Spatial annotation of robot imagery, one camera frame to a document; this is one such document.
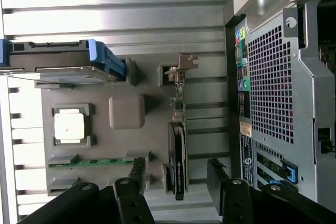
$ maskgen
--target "ribbed metal panel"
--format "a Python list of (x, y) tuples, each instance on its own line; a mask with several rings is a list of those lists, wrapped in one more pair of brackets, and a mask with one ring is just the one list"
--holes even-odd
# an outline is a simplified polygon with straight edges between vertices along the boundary
[(17, 41), (94, 37), (116, 55), (224, 51), (226, 0), (2, 0)]
[[(226, 0), (1, 0), (4, 37), (12, 41), (59, 42), (94, 38), (117, 55), (193, 53), (199, 69), (187, 72), (190, 179), (202, 181), (206, 160), (219, 155), (229, 166), (223, 7)], [(41, 101), (32, 83), (10, 79), (15, 173), (21, 195), (12, 216), (27, 215), (52, 199), (46, 195)], [(204, 184), (191, 185), (185, 201), (163, 191), (146, 196), (156, 220), (218, 219)]]

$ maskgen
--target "screw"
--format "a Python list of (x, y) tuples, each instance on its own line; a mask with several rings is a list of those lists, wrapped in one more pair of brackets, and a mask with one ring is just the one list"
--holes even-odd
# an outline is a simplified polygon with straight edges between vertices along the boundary
[(83, 186), (83, 187), (82, 187), (82, 190), (90, 190), (91, 188), (92, 188), (91, 185)]
[(271, 186), (271, 189), (272, 189), (273, 191), (281, 191), (280, 186)]
[(235, 179), (234, 181), (232, 181), (232, 183), (235, 185), (241, 185), (242, 181)]
[(129, 182), (129, 181), (125, 179), (125, 180), (121, 181), (120, 184), (122, 184), (122, 185), (126, 185), (126, 184), (128, 184), (128, 182)]

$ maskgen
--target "pcie slot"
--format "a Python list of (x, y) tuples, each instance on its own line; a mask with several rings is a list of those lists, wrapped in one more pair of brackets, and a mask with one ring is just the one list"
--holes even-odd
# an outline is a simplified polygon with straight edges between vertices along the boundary
[(265, 157), (265, 158), (271, 160), (273, 163), (275, 163), (275, 164), (277, 164), (277, 165), (279, 165), (279, 166), (282, 166), (282, 162), (281, 162), (282, 158), (278, 158), (278, 157), (276, 157), (276, 156), (274, 156), (274, 155), (271, 155), (270, 153), (265, 152), (265, 151), (263, 151), (263, 150), (261, 150), (261, 149), (259, 149), (259, 148), (256, 148), (256, 153), (259, 153), (259, 154), (261, 154), (263, 157)]
[(286, 179), (286, 169), (282, 166), (274, 163), (273, 161), (269, 160), (268, 158), (264, 157), (260, 153), (257, 153), (257, 161), (264, 165), (267, 169), (278, 175), (279, 177)]
[(257, 188), (259, 188), (259, 190), (262, 190), (263, 187), (267, 184), (268, 183), (262, 177), (257, 175)]
[(264, 144), (261, 144), (259, 142), (256, 143), (256, 146), (257, 148), (263, 150), (264, 152), (267, 152), (268, 154), (278, 158), (278, 159), (282, 159), (282, 154), (277, 152), (276, 150), (273, 150), (272, 148), (264, 145)]
[(266, 172), (265, 167), (262, 167), (262, 165), (257, 165), (257, 174), (263, 178), (264, 181), (266, 181), (268, 184), (272, 183), (273, 181), (280, 181), (280, 179), (276, 179), (277, 176), (271, 176), (268, 172)]

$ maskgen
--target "connector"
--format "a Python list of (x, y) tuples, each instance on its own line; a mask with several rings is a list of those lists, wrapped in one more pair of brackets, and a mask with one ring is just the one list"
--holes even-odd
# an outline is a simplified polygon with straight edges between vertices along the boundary
[(247, 76), (247, 67), (246, 66), (243, 66), (243, 68), (241, 70), (241, 73), (242, 73), (243, 77)]
[(280, 184), (280, 185), (283, 185), (283, 186), (287, 186), (291, 190), (299, 192), (299, 189), (296, 186), (294, 186), (293, 184), (291, 184), (291, 183), (289, 183), (285, 180), (270, 180), (267, 184)]
[(288, 161), (282, 160), (282, 166), (286, 169), (286, 180), (292, 184), (297, 184), (299, 182), (298, 167)]
[(238, 75), (238, 79), (242, 79), (243, 78), (243, 73), (242, 73), (242, 68), (241, 67), (237, 68), (237, 75)]
[(239, 58), (239, 52), (240, 52), (239, 45), (236, 45), (235, 58), (236, 58), (236, 63), (237, 63), (237, 64), (238, 64), (239, 61), (240, 61), (240, 58)]
[(239, 102), (244, 103), (244, 93), (242, 92), (239, 93)]

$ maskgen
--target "usb port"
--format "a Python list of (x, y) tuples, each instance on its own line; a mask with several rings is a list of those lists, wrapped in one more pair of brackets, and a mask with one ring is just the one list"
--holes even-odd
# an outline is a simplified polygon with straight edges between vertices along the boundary
[(242, 78), (243, 78), (242, 68), (239, 67), (238, 68), (238, 79), (242, 79)]
[(246, 66), (243, 66), (241, 73), (242, 73), (243, 77), (247, 76), (247, 67)]
[(240, 48), (238, 45), (236, 45), (236, 51), (235, 51), (235, 57), (236, 57), (236, 63), (239, 63), (240, 59), (239, 59), (239, 51)]

